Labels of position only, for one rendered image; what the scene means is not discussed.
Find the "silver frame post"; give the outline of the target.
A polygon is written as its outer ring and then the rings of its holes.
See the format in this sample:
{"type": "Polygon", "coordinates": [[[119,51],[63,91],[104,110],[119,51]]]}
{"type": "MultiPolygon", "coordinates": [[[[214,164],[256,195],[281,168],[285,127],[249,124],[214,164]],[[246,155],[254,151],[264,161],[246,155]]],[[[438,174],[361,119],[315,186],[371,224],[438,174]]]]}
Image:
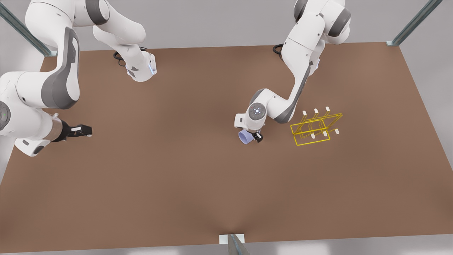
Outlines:
{"type": "Polygon", "coordinates": [[[443,0],[429,0],[394,39],[386,41],[386,45],[400,46],[442,2],[443,0]]]}
{"type": "Polygon", "coordinates": [[[0,2],[0,17],[3,18],[15,31],[26,39],[44,57],[57,56],[56,51],[51,51],[44,43],[34,37],[28,28],[3,4],[0,2]]]}
{"type": "Polygon", "coordinates": [[[221,234],[219,235],[219,244],[228,245],[228,255],[251,255],[244,246],[244,234],[221,234]]]}

